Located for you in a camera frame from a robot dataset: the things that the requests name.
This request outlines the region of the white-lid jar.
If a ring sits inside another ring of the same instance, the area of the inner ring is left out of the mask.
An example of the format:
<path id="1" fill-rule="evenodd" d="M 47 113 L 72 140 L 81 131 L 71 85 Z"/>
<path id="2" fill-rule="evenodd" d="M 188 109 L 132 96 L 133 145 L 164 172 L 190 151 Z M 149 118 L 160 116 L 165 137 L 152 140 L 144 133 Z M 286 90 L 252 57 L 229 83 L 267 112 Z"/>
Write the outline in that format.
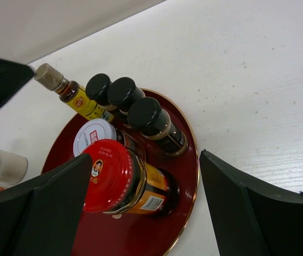
<path id="1" fill-rule="evenodd" d="M 137 140 L 133 139 L 127 132 L 99 118 L 88 121 L 77 132 L 73 141 L 74 157 L 79 156 L 91 144 L 103 139 L 115 140 L 134 151 L 142 160 L 147 159 L 145 149 Z"/>

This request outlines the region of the black-cap spice bottle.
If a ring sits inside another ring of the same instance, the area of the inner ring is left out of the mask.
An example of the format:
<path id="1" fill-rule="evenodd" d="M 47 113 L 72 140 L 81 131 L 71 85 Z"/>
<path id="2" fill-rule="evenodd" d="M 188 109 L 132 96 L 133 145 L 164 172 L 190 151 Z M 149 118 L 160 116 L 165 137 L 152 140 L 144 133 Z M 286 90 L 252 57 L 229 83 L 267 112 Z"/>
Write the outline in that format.
<path id="1" fill-rule="evenodd" d="M 116 106 L 125 116 L 128 115 L 130 107 L 144 97 L 144 91 L 138 88 L 134 80 L 129 77 L 115 80 L 109 86 L 107 93 L 109 103 Z"/>
<path id="2" fill-rule="evenodd" d="M 167 155 L 178 157 L 188 148 L 186 135 L 171 120 L 158 100 L 144 97 L 132 104 L 127 116 L 129 125 L 153 141 Z"/>
<path id="3" fill-rule="evenodd" d="M 108 75 L 103 73 L 96 74 L 88 81 L 85 93 L 90 100 L 94 100 L 105 110 L 113 111 L 116 107 L 108 101 L 108 90 L 111 84 L 112 82 Z"/>

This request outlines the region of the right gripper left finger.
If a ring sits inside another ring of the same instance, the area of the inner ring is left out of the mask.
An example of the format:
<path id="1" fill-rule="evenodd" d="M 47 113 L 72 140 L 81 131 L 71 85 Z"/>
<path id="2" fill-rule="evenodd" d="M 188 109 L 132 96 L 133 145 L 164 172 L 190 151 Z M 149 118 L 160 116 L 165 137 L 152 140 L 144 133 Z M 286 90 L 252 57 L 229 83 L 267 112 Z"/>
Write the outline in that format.
<path id="1" fill-rule="evenodd" d="M 0 192 L 0 255 L 70 255 L 92 169 L 82 154 Z"/>

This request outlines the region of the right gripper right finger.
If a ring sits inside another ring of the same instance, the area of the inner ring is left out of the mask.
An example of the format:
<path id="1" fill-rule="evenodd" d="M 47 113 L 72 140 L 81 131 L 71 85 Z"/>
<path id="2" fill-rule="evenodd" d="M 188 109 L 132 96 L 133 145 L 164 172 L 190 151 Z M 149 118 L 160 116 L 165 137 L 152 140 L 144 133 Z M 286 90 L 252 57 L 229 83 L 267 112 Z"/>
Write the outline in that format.
<path id="1" fill-rule="evenodd" d="M 303 255 L 303 192 L 262 181 L 207 150 L 200 167 L 220 255 Z"/>

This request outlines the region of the small yellow-label brown bottle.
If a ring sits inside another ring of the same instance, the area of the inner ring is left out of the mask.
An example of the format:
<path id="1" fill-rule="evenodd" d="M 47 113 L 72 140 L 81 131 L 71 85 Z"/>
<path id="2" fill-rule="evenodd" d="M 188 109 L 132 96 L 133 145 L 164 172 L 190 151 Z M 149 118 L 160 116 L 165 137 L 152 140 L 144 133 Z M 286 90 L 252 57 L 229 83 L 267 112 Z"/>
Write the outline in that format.
<path id="1" fill-rule="evenodd" d="M 36 69 L 34 79 L 48 90 L 57 93 L 63 103 L 86 120 L 101 118 L 109 123 L 113 121 L 114 116 L 96 101 L 89 99 L 84 87 L 75 81 L 66 79 L 51 65 L 47 63 L 40 65 Z"/>

